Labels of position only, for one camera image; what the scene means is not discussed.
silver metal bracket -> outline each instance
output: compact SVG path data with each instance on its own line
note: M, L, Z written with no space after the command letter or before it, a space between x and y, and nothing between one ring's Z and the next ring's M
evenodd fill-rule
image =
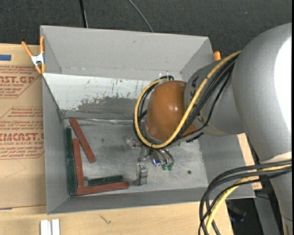
M141 186L147 184L148 169L146 168L145 163L137 164L137 179L134 181L136 186Z

black floor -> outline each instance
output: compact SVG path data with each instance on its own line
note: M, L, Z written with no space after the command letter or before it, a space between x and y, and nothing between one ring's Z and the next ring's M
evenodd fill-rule
M292 22L292 0L132 0L155 32L208 36L223 56L260 33ZM84 0L91 28L150 31L128 0ZM39 26L83 27L79 0L0 0L0 43L38 44ZM252 210L252 200L237 202ZM257 214L234 223L237 235L260 235Z

black cable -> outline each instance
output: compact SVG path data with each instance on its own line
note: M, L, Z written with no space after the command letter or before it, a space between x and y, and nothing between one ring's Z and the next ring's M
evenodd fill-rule
M214 201L212 202L211 205L209 205L209 198L206 199L206 205L207 205L207 211L205 213L205 215L201 218L201 222L200 222L200 226L199 226L199 229L200 228L203 228L203 230L206 230L206 226L204 224L204 219L211 213L211 210L212 208L215 206L215 204L217 203L218 199L220 199L220 197L228 190L234 188L234 187L237 187L237 186L241 186L241 185L247 185L247 184L252 184L252 183L256 183L256 182L260 182L260 181L263 181L263 180L268 180L268 179L273 179L273 178L276 178L276 177L280 177L280 176L283 176L289 172L292 171L292 168L286 168L286 169L282 169L281 172L277 172L277 173L274 173L272 175L269 175L269 176L266 176L265 178L259 178L259 179L255 179L255 180L250 180L250 181L247 181L247 182L241 182L241 183L238 183L238 184L233 184L229 187L227 187L226 189L224 189L223 191L221 191L214 199ZM212 221L212 225L215 229L215 232L218 234L218 228L215 224L214 221Z
M193 132L190 132L190 133L188 133L188 134L186 134L186 135L183 135L183 136L181 136L181 137L178 137L178 138L174 139L174 140L172 141L172 143L177 142L177 141L179 141L179 140L181 140L181 139L183 139L183 138L186 138L186 137L188 137L188 136L190 136L190 135L193 135L193 134L195 134L195 133L197 133L197 132L200 132L203 128L205 128L205 127L207 126L207 124L209 123L210 118L211 118L211 116L212 116L212 112L213 112L213 110L214 110L214 108L215 108L215 105L216 105L216 103L217 103L219 97L221 96L221 93L222 93L222 91L224 90L224 88L225 88L227 82L228 82L229 79L230 79L231 73L232 73L232 71L230 71L230 73L229 73L228 77L226 78L224 84L223 84L222 87L220 88L220 90L219 90L219 92L218 92L218 94L217 94L217 96L216 96L216 98L215 98L215 100L214 100L214 102L213 102L213 104L212 104L212 106L211 106L211 109L210 109L210 112L209 112L208 118L207 118L206 122L204 123L204 125L203 125L202 127L200 127L199 129L193 131ZM194 140L194 139L196 139L196 138L199 138L202 134L203 134L203 133L200 133L199 135L197 135L196 137L194 137L192 140Z
M144 17L144 15L142 14L142 12L138 9L138 7L132 2L132 0L128 0L129 3L136 9L136 11L138 12L138 14L140 14L140 16L143 18L143 20L145 21L145 23L147 24L148 28L150 29L151 32L154 32L153 29L151 28L150 24L148 23L147 19Z
M84 8L83 0L79 0L79 6L80 6L80 10L82 12L84 28L88 28L88 22L87 22L87 18L86 18L86 12L85 12L85 8Z
M209 184L207 190L205 191L205 193L203 194L202 200L204 200L205 198L209 199L209 194L210 192L216 188L217 186L219 186L220 184L235 180L235 179L240 179L242 177L246 177L246 176L259 176L259 172L261 171L257 171L257 172L248 172L246 173L241 173L241 174L236 174L236 175L232 175L229 177L226 177L224 179L222 179L222 177L231 175L233 173L238 173L240 171L246 171L246 170L252 170L252 169L265 169L265 168L269 168L269 167L275 167L275 166L280 166L280 165L290 165L292 163L291 160L289 161L283 161L283 162L276 162L276 163L270 163L270 164L256 164L256 165L250 165L250 166L243 166L243 167L239 167L236 169L232 169L232 170L228 170L222 174L220 174L219 176L217 176L215 179L213 179L211 181L211 183ZM265 174L266 173L272 173L272 172L276 172L276 170L271 170L271 171L263 171L261 172L261 174Z
M193 137L193 138L190 139L190 140L186 140L186 143L193 142L194 140L199 139L202 135L204 135L203 132L199 133L197 136Z
M216 188L218 185L226 183L228 181L234 180L234 179L239 179L242 177L246 177L246 176L261 176L261 175L270 175L272 173L276 173L277 171L282 171L282 170L271 170L271 171L258 171L258 172L249 172L249 173L241 173L241 174L237 174L234 176L229 176L227 178L221 179L224 176L227 175L231 175L233 173L237 173L240 171L245 171L245 170L250 170L250 169L264 169L264 168L268 168L268 167L273 167L273 166L279 166L279 165L291 165L292 161L283 161L283 162L276 162L276 163L270 163L270 164L257 164L257 165L251 165L251 166L243 166L243 167L239 167L236 169L232 169L229 171L226 171L222 174L220 174L219 176L217 176L215 179L213 179L213 181L209 184L208 189L206 190L206 192L204 193L200 205L199 205L199 217L202 220L203 218L203 205L204 205L204 200L206 200L206 205L207 205L207 210L210 210L211 207L209 207L209 193Z
M165 78L167 78L169 81L173 81L173 80L174 80L174 77L171 76L171 75L162 76L162 77L160 77L159 79L165 79ZM143 117L146 115L146 113L147 113L146 110L143 112L143 107L144 107L145 100L146 100L146 98L148 97L148 95L150 94L150 92L155 88L156 85L150 87L150 88L145 92L145 94L143 95L142 101L141 101L141 103L140 103L140 105L139 105L139 113L138 113L138 123L139 123L139 124L141 123L142 118L143 118Z
M220 82L223 81L223 79L225 78L225 76L228 73L231 73L233 71L236 59L237 59L237 57L234 57L233 59L229 60L226 64L223 65L222 68L220 68L220 70L217 72L217 74L214 76L214 78L212 78L211 83L208 85L206 92L202 96L202 99L196 105L195 109L192 111L189 118L185 122L183 128L178 133L178 135L177 135L178 138L181 137L183 135L183 133L185 133L185 131L194 122L195 118L198 117L199 112L203 108L204 104L206 103L206 101L208 100L210 95L213 93L213 91L216 89L216 87L220 84Z

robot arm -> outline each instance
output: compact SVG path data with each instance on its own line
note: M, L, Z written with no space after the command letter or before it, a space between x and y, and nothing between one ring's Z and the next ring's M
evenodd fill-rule
M241 53L195 71L187 83L155 82L144 122L142 101L136 105L139 138L161 149L200 133L245 132L262 163L286 160L292 154L291 45L290 23L259 35ZM271 183L285 234L293 234L292 173Z

wooden block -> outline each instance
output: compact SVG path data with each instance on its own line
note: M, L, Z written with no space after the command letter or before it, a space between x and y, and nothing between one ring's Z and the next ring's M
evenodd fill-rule
M251 150L248 144L248 140L245 133L237 135L237 138L239 140L242 154L245 160L246 165L255 165L255 161L253 159L253 156L251 154ZM260 182L255 182L251 184L254 190L261 190L262 185Z
M70 118L70 124L71 124L76 136L78 137L81 146L83 147L83 150L86 154L86 157L87 157L89 163L95 162L96 161L95 155L94 155L90 145L88 144L88 142L84 136L84 133L82 132L77 120L75 118Z
M73 139L73 153L74 153L77 187L81 188L81 187L84 187L84 173L83 173L82 158L80 155L80 147L79 147L78 139Z
M106 192L112 190L122 190L129 187L128 181L122 181L117 183L99 185L99 186L88 186L77 188L77 195L93 194L99 192Z

